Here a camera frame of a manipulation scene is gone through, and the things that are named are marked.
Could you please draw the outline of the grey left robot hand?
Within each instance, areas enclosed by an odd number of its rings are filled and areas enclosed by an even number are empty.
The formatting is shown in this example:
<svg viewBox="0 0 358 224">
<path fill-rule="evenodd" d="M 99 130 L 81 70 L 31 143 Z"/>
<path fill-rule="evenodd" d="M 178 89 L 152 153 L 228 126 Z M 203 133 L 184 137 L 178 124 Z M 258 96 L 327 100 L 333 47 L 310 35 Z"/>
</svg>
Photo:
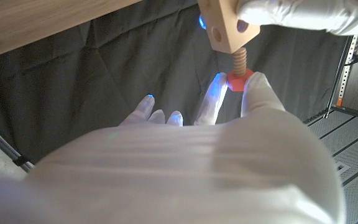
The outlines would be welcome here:
<svg viewBox="0 0 358 224">
<path fill-rule="evenodd" d="M 358 35 L 358 0 L 239 1 L 237 15 L 240 20 L 255 25 Z"/>
</svg>

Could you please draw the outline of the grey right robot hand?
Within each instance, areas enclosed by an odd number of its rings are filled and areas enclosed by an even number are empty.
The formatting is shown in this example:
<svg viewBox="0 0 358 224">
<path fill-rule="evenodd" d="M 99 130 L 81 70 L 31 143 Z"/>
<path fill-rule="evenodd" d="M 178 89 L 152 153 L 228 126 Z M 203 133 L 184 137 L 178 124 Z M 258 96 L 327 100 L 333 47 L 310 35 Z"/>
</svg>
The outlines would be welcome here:
<svg viewBox="0 0 358 224">
<path fill-rule="evenodd" d="M 0 223 L 344 223 L 331 154 L 266 76 L 248 78 L 241 116 L 217 124 L 226 90 L 219 73 L 192 126 L 147 95 L 119 126 L 0 179 Z"/>
</svg>

